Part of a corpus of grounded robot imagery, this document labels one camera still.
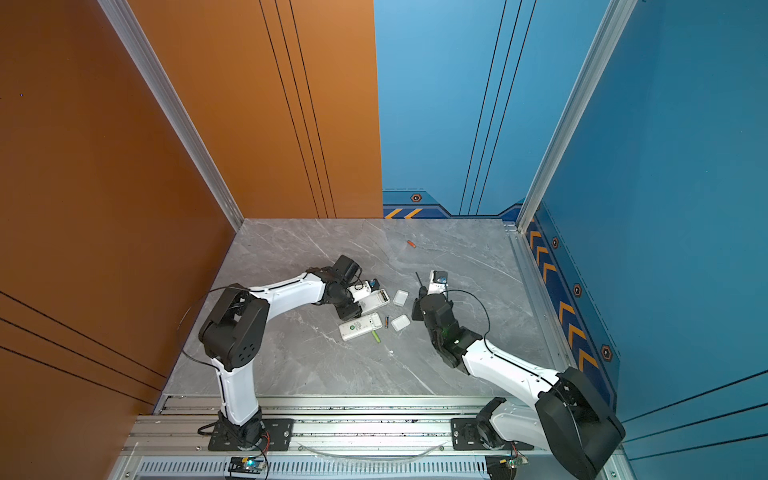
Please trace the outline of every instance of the white remote control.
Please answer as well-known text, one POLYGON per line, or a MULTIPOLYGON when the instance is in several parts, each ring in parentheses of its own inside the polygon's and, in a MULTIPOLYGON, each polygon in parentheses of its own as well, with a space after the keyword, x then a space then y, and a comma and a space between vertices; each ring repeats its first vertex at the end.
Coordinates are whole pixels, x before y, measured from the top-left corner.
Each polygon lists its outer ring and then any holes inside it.
POLYGON ((373 330, 378 330, 381 327, 382 319, 379 314, 371 313, 370 315, 361 316, 358 319, 342 323, 339 325, 339 331, 341 332, 341 339, 347 341, 356 336, 365 335, 373 330))
POLYGON ((362 314, 367 315, 373 310, 385 306, 389 303, 389 295, 386 294, 386 290, 376 290, 365 298, 361 298, 357 303, 362 308, 362 314))

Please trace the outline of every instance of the white box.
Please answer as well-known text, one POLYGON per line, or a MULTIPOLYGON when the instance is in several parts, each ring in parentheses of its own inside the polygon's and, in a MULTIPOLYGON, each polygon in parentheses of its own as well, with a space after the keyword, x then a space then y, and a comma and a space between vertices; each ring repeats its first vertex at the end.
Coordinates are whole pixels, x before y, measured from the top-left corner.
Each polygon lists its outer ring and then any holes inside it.
POLYGON ((406 304, 407 299, 408 292, 405 290, 398 290, 397 293, 395 293, 395 299, 392 302, 397 306, 403 306, 406 304))
POLYGON ((401 315, 390 323, 392 324, 392 328, 395 329, 396 332, 399 332, 410 325, 411 321, 408 319, 407 315, 401 315))

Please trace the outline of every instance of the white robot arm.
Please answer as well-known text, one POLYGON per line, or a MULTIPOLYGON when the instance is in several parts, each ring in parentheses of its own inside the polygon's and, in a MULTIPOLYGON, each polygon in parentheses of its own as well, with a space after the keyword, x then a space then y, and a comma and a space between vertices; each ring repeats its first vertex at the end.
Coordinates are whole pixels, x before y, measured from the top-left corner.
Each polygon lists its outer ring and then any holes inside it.
MULTIPOLYGON (((263 433, 261 409, 253 385, 253 358, 261 347, 264 327, 275 316, 308 303, 330 303, 343 321, 362 308, 349 288, 360 268, 341 256, 333 266, 268 286, 227 287, 200 328, 198 338, 217 369, 221 410, 216 429, 223 429, 237 448, 256 448, 263 433)), ((517 440, 552 451, 579 479, 595 478, 624 437, 624 429, 584 374, 559 373, 525 362, 460 327, 445 279, 419 291, 413 319, 423 320, 432 345, 446 364, 500 386, 531 407, 516 409, 505 399, 491 401, 478 414, 478 434, 490 449, 517 440), (521 422, 521 417, 531 421, 521 422)), ((373 290, 378 283, 372 280, 373 290)))

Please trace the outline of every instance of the wall panel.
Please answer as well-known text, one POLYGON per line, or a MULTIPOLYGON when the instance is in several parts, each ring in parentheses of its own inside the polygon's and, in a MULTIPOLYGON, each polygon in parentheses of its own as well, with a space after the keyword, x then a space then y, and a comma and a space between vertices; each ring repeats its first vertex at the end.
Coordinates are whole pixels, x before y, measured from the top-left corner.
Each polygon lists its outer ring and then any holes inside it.
POLYGON ((131 0, 245 217, 380 217, 372 2, 131 0))
POLYGON ((234 232, 95 0, 3 7, 3 477, 97 480, 234 232))

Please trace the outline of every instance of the gray marble surface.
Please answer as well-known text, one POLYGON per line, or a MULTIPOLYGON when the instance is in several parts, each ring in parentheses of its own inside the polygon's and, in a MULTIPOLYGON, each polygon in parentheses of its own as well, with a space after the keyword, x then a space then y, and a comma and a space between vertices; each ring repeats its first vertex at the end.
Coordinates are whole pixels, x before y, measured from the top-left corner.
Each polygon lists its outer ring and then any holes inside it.
MULTIPOLYGON (((275 283, 312 266, 332 265, 340 254, 363 268, 362 278, 378 278, 394 296, 409 293, 402 307, 378 310, 382 319, 410 318, 419 284, 430 270, 449 272, 449 288, 474 293, 488 309, 495 345, 551 367, 538 322, 531 314, 518 265, 500 220, 246 220, 214 286, 275 283), (416 244, 408 245, 407 240, 416 244)), ((197 331, 215 303, 211 294, 197 318, 186 350, 206 359, 197 331)), ((450 293, 463 326, 483 334, 482 308, 464 293, 450 293)), ((429 342, 423 323, 400 332, 390 327, 343 342, 340 321, 330 305, 303 306, 272 319, 255 358, 257 394, 283 395, 444 395, 505 396, 481 379, 451 369, 429 342)), ((180 357, 164 393, 217 395, 211 369, 180 357)))

